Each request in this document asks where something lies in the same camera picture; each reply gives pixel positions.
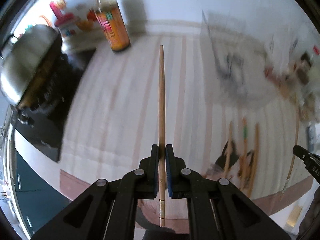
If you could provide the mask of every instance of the wooden chopstick pair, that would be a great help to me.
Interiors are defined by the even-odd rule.
[[[253,151],[253,160],[252,160],[252,167],[250,174],[247,175],[247,164],[245,163],[245,159],[247,156],[247,151],[248,151],[248,130],[247,130],[247,120],[244,117],[243,118],[243,138],[244,138],[244,152],[240,158],[242,158],[242,174],[241,174],[241,186],[240,189],[241,191],[244,190],[245,184],[246,184],[246,179],[247,176],[249,177],[249,188],[247,191],[247,196],[250,197],[253,189],[253,183],[254,183],[254,178],[255,174],[257,171],[257,165],[258,165],[258,154],[259,154],[259,124],[256,123],[255,125],[255,144],[254,144],[254,151]],[[230,164],[230,155],[232,153],[232,122],[230,122],[229,125],[229,138],[228,138],[228,146],[227,146],[227,156],[226,156],[226,163],[224,166],[224,172],[223,172],[223,177],[226,177],[228,175],[228,170],[229,170],[229,164]]]
[[[160,46],[159,60],[159,219],[160,227],[164,227],[165,217],[165,85],[164,85],[164,51]]]

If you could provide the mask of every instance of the black stove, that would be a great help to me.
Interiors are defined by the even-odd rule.
[[[57,162],[60,158],[63,128],[68,112],[95,49],[61,54],[36,103],[23,109],[16,130],[43,154]]]

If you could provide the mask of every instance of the sauce bottle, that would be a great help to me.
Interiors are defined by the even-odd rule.
[[[129,47],[130,40],[120,13],[117,0],[97,0],[97,20],[113,51]]]

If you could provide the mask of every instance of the wooden chopstick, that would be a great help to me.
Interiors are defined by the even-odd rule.
[[[297,101],[296,103],[296,111],[297,111],[297,115],[296,115],[296,135],[295,135],[295,138],[294,138],[294,145],[298,145],[298,136],[299,136],[299,103]],[[289,168],[289,172],[288,172],[288,176],[287,176],[287,179],[285,181],[285,184],[284,184],[284,187],[283,187],[283,190],[281,192],[281,198],[280,200],[282,200],[282,196],[284,194],[284,192],[286,191],[287,189],[287,186],[288,186],[288,183],[289,183],[289,179],[291,177],[291,173],[292,173],[292,169],[293,169],[293,165],[294,165],[294,159],[295,159],[295,155],[292,154],[292,159],[291,159],[291,164],[290,164],[290,168]]]
[[[247,177],[247,163],[246,163],[246,157],[248,152],[248,128],[247,128],[247,119],[244,117],[242,119],[243,124],[243,140],[244,140],[244,150],[242,155],[242,174],[241,174],[241,191],[244,190],[245,181]]]
[[[228,138],[228,146],[227,146],[227,156],[226,163],[224,164],[223,177],[226,178],[229,172],[230,165],[230,155],[232,153],[232,122],[229,124],[229,138]]]
[[[160,197],[160,227],[164,227],[165,217],[165,87],[164,87],[164,52],[160,46],[159,61],[159,197]]]
[[[253,152],[253,162],[251,167],[251,174],[250,174],[250,183],[248,189],[248,198],[251,197],[254,178],[256,176],[257,166],[258,166],[258,154],[259,154],[259,123],[256,123],[255,126],[255,135],[254,135],[254,152]]]

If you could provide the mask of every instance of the kitchen counter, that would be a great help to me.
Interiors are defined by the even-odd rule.
[[[254,148],[256,122],[260,126],[258,169],[251,198],[277,194],[285,183],[292,157],[294,106],[268,83],[264,85],[270,86],[274,96],[268,95],[260,108],[208,100],[208,93],[216,91],[217,84],[215,77],[210,76],[214,75],[211,55],[204,54],[200,43],[199,35],[137,35],[132,37],[129,49],[114,53],[107,41],[101,41],[73,99],[60,162],[42,155],[18,132],[15,134],[17,151],[45,181],[70,199],[97,179],[120,179],[137,168],[139,161],[150,155],[152,144],[158,141],[158,66],[162,44],[166,143],[173,144],[175,155],[183,158],[187,167],[207,174],[228,140],[230,121],[233,121],[238,154],[243,151],[245,116],[248,150]],[[262,64],[257,66],[259,71],[255,74],[263,76],[263,68]],[[307,147],[302,123],[298,144]],[[289,188],[304,183],[309,176],[303,162],[297,160]],[[184,204],[168,201],[166,207],[168,219],[187,218]]]

